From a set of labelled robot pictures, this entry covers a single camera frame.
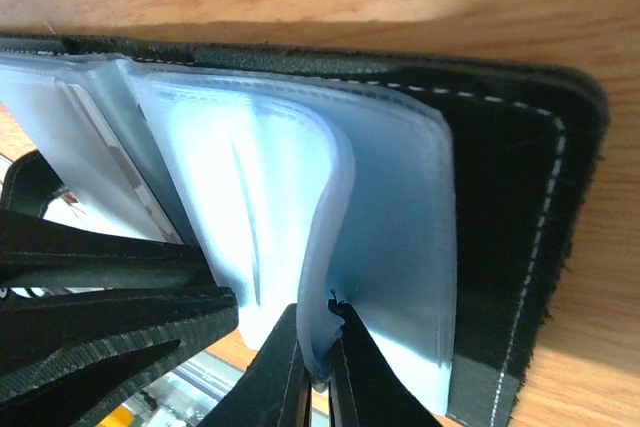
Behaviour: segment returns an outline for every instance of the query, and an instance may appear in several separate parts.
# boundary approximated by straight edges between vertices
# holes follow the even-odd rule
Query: black leather wallet
[[[4,37],[0,50],[380,85],[438,109],[454,141],[458,297],[448,416],[504,426],[595,169],[606,99],[567,68],[445,56],[101,37]]]

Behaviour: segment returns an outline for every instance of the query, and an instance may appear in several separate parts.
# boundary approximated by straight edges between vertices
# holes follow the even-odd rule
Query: translucent blue plastic page
[[[337,324],[314,329],[316,312],[326,304],[308,306],[306,289],[334,288],[339,300],[355,306],[405,386],[427,408],[444,413],[456,244],[452,142],[439,112],[387,89],[337,82],[264,75],[148,78],[278,96],[306,105],[345,132],[355,157],[355,183],[328,276],[322,282],[311,268],[301,279],[298,333],[301,346],[311,348],[305,362],[316,374],[326,372],[322,361],[339,335]],[[340,87],[348,91],[336,90]]]
[[[102,231],[180,242],[98,107],[104,98],[92,89],[91,71],[114,64],[106,59],[0,54],[3,100],[65,185],[96,219],[103,218]],[[120,75],[116,82],[128,92]]]
[[[240,330],[257,349],[297,301],[316,210],[349,156],[340,160],[334,129],[292,102],[139,79],[133,86],[213,275],[236,292]],[[350,190],[328,195],[343,213]],[[333,242],[322,248],[328,259]]]

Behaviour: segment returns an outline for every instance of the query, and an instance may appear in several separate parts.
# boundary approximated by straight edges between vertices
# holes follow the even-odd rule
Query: wood grain surface
[[[0,30],[438,52],[577,67],[611,128],[513,425],[640,425],[640,0],[0,0]],[[0,151],[28,145],[0,112]],[[216,351],[246,365],[236,337]]]

